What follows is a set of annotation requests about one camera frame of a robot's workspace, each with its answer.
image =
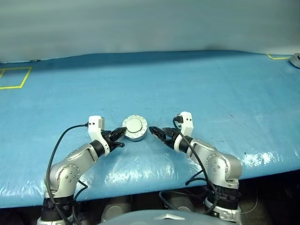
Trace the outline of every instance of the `blue tablecloth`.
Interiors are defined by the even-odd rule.
[[[42,204],[54,145],[90,115],[113,130],[132,114],[172,127],[188,111],[193,137],[235,155],[242,179],[300,168],[300,70],[287,60],[234,51],[94,54],[0,64],[0,76],[0,87],[15,87],[0,88],[3,208]],[[89,142],[86,128],[70,131],[54,162]],[[199,169],[149,132],[124,142],[82,176],[89,188],[80,200],[182,188]]]

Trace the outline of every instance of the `gray wall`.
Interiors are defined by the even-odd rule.
[[[300,52],[300,0],[3,0],[0,61],[88,53]]]

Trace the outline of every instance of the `cable connector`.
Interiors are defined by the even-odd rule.
[[[182,116],[176,116],[176,117],[174,117],[174,120],[176,122],[183,123],[183,117]]]

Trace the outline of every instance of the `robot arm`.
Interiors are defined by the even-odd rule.
[[[72,220],[72,205],[77,182],[81,175],[90,169],[101,155],[108,155],[116,147],[124,147],[124,143],[116,142],[126,131],[120,127],[114,131],[102,131],[104,118],[90,116],[88,133],[92,139],[89,144],[84,144],[71,152],[64,160],[54,164],[50,171],[50,189],[60,210],[69,220]],[[41,218],[38,225],[64,225],[65,222],[50,200],[49,193],[45,192]]]
[[[210,215],[240,224],[240,208],[238,207],[240,161],[230,154],[221,153],[214,146],[190,137],[194,128],[191,113],[182,112],[174,120],[179,124],[178,127],[181,127],[181,133],[200,158],[210,182],[217,190],[216,192],[210,190],[208,197],[205,199],[206,208],[213,205],[215,196],[218,199],[217,205]],[[149,130],[167,146],[177,152],[186,153],[190,159],[198,163],[189,145],[179,134],[178,129],[149,127]]]

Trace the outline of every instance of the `yellow tape marking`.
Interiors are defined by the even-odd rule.
[[[269,53],[267,53],[267,56],[272,60],[288,60],[290,57],[273,57]]]
[[[22,88],[23,87],[23,85],[25,84],[25,81],[27,80],[27,77],[29,76],[29,74],[31,72],[32,67],[16,67],[16,68],[3,68],[3,69],[0,69],[0,70],[2,70],[2,72],[0,74],[0,78],[4,74],[5,70],[17,70],[17,69],[28,69],[25,77],[22,80],[22,83],[19,86],[0,87],[0,90],[3,90],[3,89],[15,89],[15,88]]]

